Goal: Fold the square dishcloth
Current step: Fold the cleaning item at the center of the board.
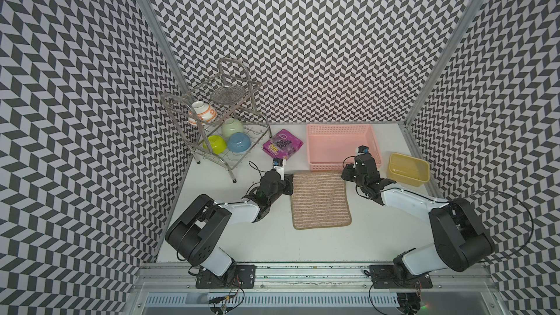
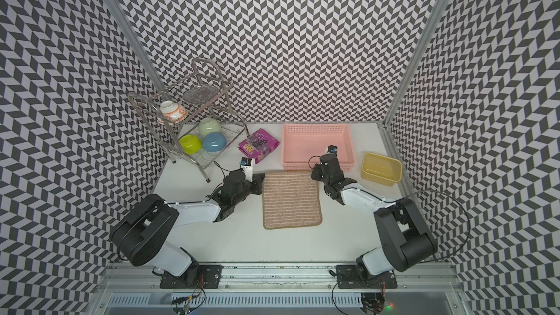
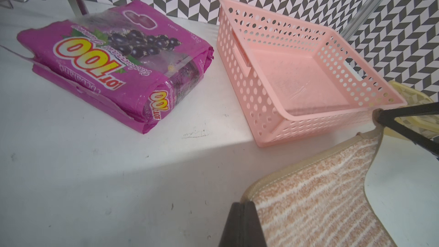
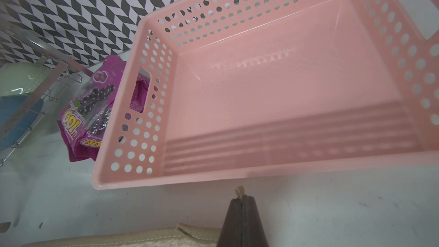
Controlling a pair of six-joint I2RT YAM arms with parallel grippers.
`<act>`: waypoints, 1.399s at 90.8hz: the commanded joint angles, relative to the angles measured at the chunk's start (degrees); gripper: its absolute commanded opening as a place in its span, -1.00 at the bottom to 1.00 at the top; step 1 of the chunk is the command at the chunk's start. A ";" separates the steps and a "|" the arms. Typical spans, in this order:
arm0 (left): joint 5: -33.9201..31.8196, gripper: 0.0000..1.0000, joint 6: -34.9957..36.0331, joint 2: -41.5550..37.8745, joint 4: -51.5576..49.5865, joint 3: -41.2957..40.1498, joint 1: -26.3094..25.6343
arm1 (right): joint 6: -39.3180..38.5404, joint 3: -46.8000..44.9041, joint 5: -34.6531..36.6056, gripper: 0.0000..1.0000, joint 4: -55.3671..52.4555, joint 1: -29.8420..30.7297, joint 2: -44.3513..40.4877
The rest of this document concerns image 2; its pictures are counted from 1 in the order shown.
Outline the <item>brown striped square dishcloth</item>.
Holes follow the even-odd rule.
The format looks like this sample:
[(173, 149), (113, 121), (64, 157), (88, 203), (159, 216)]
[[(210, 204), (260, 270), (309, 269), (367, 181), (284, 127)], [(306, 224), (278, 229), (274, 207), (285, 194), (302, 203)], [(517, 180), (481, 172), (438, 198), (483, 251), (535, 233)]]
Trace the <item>brown striped square dishcloth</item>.
[(262, 188), (263, 227), (278, 230), (322, 224), (319, 183), (309, 171), (272, 171)]

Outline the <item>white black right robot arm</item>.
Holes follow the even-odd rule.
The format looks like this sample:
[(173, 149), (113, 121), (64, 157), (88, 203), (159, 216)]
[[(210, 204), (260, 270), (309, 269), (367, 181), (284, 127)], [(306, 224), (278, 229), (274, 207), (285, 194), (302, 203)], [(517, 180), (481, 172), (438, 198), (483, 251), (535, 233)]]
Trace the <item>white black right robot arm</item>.
[(367, 191), (345, 176), (335, 146), (319, 156), (311, 177), (324, 185), (325, 193), (343, 206), (373, 217), (380, 245), (356, 260), (358, 277), (371, 280), (390, 271), (403, 272), (437, 252), (438, 244), (418, 206), (410, 198), (389, 201)]

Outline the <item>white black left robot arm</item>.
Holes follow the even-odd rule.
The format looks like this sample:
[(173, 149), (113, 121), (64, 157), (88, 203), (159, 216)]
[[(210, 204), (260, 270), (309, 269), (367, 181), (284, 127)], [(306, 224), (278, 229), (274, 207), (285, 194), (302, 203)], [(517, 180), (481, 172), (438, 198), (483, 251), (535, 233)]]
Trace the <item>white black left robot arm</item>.
[(264, 174), (246, 169), (230, 172), (204, 201), (169, 204), (150, 194), (110, 230), (109, 238), (134, 266), (151, 265), (174, 277), (198, 271), (198, 261), (185, 249), (168, 241), (173, 229), (195, 223), (218, 223), (250, 195), (263, 191)]

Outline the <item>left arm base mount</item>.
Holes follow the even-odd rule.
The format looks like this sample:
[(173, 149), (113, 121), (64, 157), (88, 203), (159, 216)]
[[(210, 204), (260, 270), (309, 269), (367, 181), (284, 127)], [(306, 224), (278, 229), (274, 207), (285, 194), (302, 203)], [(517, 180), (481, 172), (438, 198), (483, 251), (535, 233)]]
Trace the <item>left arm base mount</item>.
[(165, 271), (161, 277), (161, 289), (217, 289), (222, 278), (223, 265), (220, 264), (192, 264), (180, 277)]

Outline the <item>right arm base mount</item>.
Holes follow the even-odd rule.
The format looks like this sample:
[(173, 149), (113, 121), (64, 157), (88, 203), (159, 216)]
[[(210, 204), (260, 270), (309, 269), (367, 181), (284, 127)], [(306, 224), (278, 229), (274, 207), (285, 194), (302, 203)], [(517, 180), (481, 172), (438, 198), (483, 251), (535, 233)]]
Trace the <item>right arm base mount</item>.
[(393, 271), (385, 271), (378, 275), (370, 274), (361, 263), (339, 264), (335, 267), (334, 276), (338, 287), (342, 290), (392, 290), (398, 288)]

